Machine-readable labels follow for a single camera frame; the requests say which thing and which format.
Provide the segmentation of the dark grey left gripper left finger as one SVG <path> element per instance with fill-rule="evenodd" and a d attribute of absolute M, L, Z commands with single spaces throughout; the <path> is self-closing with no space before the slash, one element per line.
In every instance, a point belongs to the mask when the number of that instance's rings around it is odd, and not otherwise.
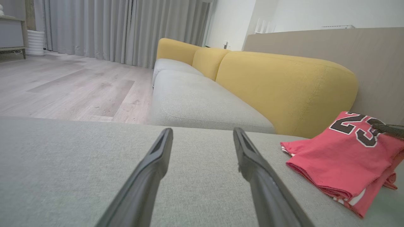
<path fill-rule="evenodd" d="M 97 227 L 150 226 L 160 181 L 168 171 L 173 130 L 165 128 L 114 197 Z"/>

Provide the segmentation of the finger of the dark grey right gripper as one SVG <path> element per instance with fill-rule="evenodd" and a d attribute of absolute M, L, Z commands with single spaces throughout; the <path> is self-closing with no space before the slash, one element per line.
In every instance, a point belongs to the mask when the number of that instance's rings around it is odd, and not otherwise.
<path fill-rule="evenodd" d="M 379 133 L 387 134 L 388 136 L 404 139 L 404 126 L 403 125 L 384 125 L 372 124 L 372 128 Z"/>

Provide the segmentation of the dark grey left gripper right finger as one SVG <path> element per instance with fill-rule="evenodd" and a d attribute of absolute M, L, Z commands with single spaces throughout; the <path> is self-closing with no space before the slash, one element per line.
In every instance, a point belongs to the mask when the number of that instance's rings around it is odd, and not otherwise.
<path fill-rule="evenodd" d="M 239 172 L 250 184 L 260 227 L 313 227 L 313 223 L 246 132 L 233 130 Z"/>

